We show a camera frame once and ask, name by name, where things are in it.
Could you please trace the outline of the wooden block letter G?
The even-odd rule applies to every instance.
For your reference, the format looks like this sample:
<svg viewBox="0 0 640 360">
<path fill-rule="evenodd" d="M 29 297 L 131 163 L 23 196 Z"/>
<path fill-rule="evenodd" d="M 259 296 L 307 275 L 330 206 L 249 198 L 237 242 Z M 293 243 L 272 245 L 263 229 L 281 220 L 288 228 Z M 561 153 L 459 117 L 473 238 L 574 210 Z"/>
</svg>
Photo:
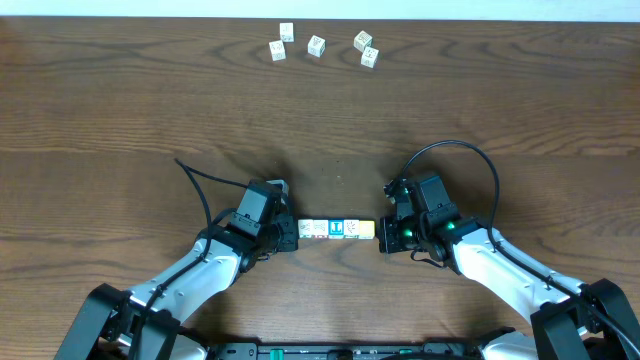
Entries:
<svg viewBox="0 0 640 360">
<path fill-rule="evenodd" d="M 314 230 L 313 219 L 299 219 L 298 220 L 298 234 L 300 238 L 312 238 Z"/>
</svg>

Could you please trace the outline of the wooden block soccer ball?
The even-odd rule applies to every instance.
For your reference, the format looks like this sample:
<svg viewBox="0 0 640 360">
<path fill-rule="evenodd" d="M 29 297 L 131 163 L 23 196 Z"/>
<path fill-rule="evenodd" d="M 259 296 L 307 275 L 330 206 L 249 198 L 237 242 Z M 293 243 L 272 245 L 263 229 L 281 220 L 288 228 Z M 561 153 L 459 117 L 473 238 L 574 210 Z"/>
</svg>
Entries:
<svg viewBox="0 0 640 360">
<path fill-rule="evenodd" d="M 376 225 L 373 220 L 360 220 L 358 238 L 361 240 L 374 239 L 376 235 Z"/>
</svg>

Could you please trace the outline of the wooden block ladybug yellow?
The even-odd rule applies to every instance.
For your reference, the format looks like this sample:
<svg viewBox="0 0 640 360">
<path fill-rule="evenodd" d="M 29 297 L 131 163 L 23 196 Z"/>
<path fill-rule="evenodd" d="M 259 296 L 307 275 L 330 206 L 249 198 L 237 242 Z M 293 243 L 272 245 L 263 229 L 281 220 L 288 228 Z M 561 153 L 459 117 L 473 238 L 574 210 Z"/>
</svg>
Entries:
<svg viewBox="0 0 640 360">
<path fill-rule="evenodd" d="M 312 224 L 312 236 L 326 239 L 329 237 L 329 221 L 327 219 L 314 219 Z"/>
</svg>

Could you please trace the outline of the wooden block letter A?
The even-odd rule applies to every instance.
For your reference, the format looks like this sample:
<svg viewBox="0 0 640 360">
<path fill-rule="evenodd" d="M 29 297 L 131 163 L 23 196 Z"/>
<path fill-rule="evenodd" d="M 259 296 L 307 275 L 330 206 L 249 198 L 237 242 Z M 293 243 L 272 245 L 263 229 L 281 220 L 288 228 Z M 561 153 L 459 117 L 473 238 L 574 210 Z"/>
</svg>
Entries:
<svg viewBox="0 0 640 360">
<path fill-rule="evenodd" d="M 358 219 L 345 219 L 343 228 L 345 238 L 357 239 L 360 233 L 360 221 Z"/>
</svg>

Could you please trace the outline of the wooden block blue top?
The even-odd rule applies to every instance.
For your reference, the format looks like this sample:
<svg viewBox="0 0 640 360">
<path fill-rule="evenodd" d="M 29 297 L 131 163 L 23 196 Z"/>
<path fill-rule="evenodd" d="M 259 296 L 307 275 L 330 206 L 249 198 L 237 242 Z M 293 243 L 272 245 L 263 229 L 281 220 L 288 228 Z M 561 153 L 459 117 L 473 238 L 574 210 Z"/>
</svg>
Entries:
<svg viewBox="0 0 640 360">
<path fill-rule="evenodd" d="M 344 220 L 330 219 L 328 221 L 328 236 L 330 239 L 344 238 Z"/>
</svg>

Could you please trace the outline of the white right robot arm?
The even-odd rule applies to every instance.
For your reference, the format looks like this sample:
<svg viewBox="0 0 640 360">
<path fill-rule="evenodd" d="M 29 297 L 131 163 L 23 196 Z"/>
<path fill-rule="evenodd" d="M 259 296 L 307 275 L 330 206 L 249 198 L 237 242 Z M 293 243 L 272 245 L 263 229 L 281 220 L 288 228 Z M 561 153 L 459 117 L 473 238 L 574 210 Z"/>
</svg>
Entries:
<svg viewBox="0 0 640 360">
<path fill-rule="evenodd" d="M 395 206 L 380 221 L 379 249 L 408 251 L 415 261 L 489 289 L 532 327 L 532 336 L 501 329 L 478 341 L 477 359 L 636 359 L 639 322 L 620 287 L 587 284 L 556 272 L 506 240 L 488 223 L 464 218 L 437 175 L 396 178 L 384 187 Z"/>
</svg>

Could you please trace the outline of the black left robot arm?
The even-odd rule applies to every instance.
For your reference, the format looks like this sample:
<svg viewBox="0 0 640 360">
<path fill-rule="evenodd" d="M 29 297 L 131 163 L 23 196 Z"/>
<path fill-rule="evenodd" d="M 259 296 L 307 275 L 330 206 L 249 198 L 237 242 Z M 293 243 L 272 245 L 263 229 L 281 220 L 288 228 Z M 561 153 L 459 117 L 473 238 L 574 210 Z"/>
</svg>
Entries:
<svg viewBox="0 0 640 360">
<path fill-rule="evenodd" d="M 56 353 L 89 359 L 100 340 L 128 346 L 130 359 L 204 359 L 209 349 L 183 335 L 184 322 L 211 297 L 227 290 L 261 260 L 297 249 L 288 184 L 252 180 L 224 226 L 210 221 L 180 260 L 127 290 L 102 284 L 82 304 Z"/>
</svg>

